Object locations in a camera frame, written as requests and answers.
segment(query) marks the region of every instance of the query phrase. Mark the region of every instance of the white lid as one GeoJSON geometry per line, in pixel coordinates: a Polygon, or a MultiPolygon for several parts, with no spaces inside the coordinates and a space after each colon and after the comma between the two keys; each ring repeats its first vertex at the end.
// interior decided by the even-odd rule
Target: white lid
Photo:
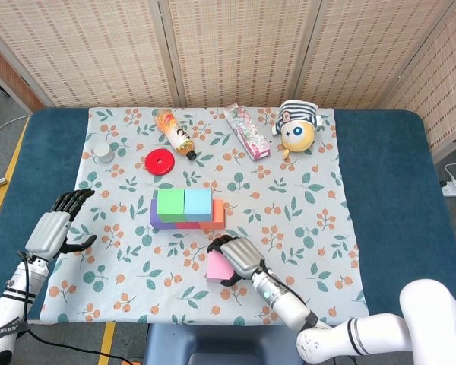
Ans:
{"type": "Polygon", "coordinates": [[[94,146],[94,149],[93,149],[93,152],[95,155],[97,155],[98,157],[105,157],[107,156],[109,153],[110,153],[110,146],[108,143],[106,142],[103,142],[103,143],[99,143],[97,144],[96,146],[94,146]]]}

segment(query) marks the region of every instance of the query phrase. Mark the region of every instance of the plastic bottle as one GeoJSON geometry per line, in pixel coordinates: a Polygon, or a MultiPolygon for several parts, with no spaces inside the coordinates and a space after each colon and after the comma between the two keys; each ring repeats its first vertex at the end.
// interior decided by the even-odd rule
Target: plastic bottle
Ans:
{"type": "Polygon", "coordinates": [[[177,123],[176,117],[170,109],[159,109],[154,113],[155,124],[166,135],[167,140],[178,154],[189,160],[196,158],[195,143],[177,123]]]}

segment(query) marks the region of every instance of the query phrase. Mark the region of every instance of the white cable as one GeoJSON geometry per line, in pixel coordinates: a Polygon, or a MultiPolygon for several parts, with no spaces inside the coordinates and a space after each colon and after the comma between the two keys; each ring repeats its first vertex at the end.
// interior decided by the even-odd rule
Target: white cable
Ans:
{"type": "Polygon", "coordinates": [[[23,119],[23,118],[27,118],[28,116],[30,116],[30,114],[26,115],[26,116],[19,116],[18,118],[15,118],[15,119],[12,119],[12,120],[9,120],[8,122],[0,125],[0,129],[2,129],[3,127],[5,127],[7,124],[10,124],[10,123],[13,123],[13,122],[16,122],[18,121],[19,119],[23,119]]]}
{"type": "Polygon", "coordinates": [[[448,175],[451,177],[451,183],[453,184],[454,187],[456,187],[456,179],[455,179],[454,176],[449,172],[448,166],[456,166],[456,163],[448,163],[447,165],[444,165],[444,170],[445,170],[446,173],[448,173],[448,175]]]}

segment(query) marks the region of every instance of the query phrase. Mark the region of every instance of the foam block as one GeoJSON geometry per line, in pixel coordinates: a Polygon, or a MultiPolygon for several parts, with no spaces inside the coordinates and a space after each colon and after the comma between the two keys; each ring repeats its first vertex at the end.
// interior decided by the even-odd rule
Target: foam block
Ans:
{"type": "Polygon", "coordinates": [[[160,189],[157,215],[163,223],[185,222],[184,189],[160,189]]]}
{"type": "Polygon", "coordinates": [[[174,223],[177,229],[179,230],[190,230],[190,229],[199,229],[199,223],[198,222],[177,222],[174,223]]]}
{"type": "Polygon", "coordinates": [[[184,215],[188,222],[213,220],[213,196],[211,189],[186,189],[184,191],[184,215]]]}
{"type": "Polygon", "coordinates": [[[174,223],[163,223],[157,215],[157,200],[150,201],[150,224],[158,230],[169,230],[176,228],[174,223]]]}
{"type": "Polygon", "coordinates": [[[202,230],[224,230],[225,229],[225,207],[223,199],[213,199],[213,220],[211,222],[200,222],[202,230]]]}
{"type": "Polygon", "coordinates": [[[225,256],[216,251],[207,254],[207,281],[228,280],[233,275],[233,267],[226,260],[225,256]]]}

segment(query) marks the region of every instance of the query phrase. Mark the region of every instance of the pink sponge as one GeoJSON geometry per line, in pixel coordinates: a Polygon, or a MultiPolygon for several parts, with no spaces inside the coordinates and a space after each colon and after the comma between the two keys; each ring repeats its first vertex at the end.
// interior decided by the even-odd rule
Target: pink sponge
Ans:
{"type": "Polygon", "coordinates": [[[225,256],[216,251],[211,251],[208,253],[206,280],[228,280],[233,276],[233,272],[233,268],[228,260],[226,260],[225,256]]]}

